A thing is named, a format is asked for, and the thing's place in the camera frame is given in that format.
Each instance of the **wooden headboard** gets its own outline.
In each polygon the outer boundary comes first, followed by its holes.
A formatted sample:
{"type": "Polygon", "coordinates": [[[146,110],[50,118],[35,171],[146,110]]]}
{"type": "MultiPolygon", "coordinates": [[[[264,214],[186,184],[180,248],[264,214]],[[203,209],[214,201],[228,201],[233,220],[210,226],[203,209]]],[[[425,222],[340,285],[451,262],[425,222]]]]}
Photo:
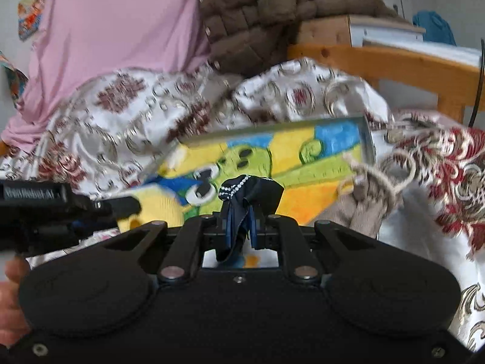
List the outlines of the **wooden headboard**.
{"type": "MultiPolygon", "coordinates": [[[[380,79],[389,79],[436,93],[437,110],[460,123],[465,106],[475,103],[480,77],[477,67],[390,47],[299,44],[288,48],[289,59],[300,57],[360,76],[374,87],[380,79]]],[[[479,110],[485,110],[483,92],[479,110]]]]}

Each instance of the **human hand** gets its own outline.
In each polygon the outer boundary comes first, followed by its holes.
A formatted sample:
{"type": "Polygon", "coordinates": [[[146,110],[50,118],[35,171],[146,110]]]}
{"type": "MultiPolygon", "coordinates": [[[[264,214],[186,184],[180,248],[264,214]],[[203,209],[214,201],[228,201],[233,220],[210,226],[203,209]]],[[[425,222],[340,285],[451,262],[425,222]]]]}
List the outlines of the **human hand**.
{"type": "Polygon", "coordinates": [[[0,344],[7,347],[30,331],[18,304],[18,287],[29,271],[27,260],[20,257],[5,264],[5,275],[9,280],[0,282],[0,344]]]}

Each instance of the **pink fabric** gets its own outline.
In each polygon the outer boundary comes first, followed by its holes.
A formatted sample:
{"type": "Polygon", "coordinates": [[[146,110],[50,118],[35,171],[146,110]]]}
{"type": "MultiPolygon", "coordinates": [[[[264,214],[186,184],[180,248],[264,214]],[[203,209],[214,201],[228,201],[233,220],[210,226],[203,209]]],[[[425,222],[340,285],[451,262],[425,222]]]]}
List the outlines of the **pink fabric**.
{"type": "Polygon", "coordinates": [[[27,152],[63,98],[126,67],[192,71],[208,57],[198,0],[46,0],[30,81],[3,141],[27,152]]]}

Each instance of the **teal cloth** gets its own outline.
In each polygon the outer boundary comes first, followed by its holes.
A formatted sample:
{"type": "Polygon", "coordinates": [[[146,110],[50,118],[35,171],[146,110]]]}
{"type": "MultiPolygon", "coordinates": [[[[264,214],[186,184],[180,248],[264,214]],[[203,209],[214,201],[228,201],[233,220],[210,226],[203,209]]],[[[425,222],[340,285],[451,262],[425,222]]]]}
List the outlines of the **teal cloth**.
{"type": "Polygon", "coordinates": [[[434,11],[420,11],[413,17],[413,24],[426,29],[423,40],[456,46],[448,22],[434,11]]]}

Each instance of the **navy blue cloth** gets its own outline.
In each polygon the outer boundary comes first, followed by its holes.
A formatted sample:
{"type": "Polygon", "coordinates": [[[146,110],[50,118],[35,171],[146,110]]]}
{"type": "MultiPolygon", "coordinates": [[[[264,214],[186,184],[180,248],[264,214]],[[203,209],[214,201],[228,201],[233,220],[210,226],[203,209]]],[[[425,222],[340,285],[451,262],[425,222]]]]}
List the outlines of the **navy blue cloth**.
{"type": "Polygon", "coordinates": [[[413,24],[426,29],[423,40],[456,46],[452,29],[448,22],[434,11],[420,11],[413,16],[413,24]]]}
{"type": "Polygon", "coordinates": [[[226,246],[224,260],[229,261],[239,255],[235,250],[239,238],[240,247],[248,233],[252,246],[256,244],[255,207],[263,216],[274,214],[283,194],[283,187],[270,178],[240,175],[225,181],[219,189],[223,201],[220,217],[226,221],[226,246]]]}

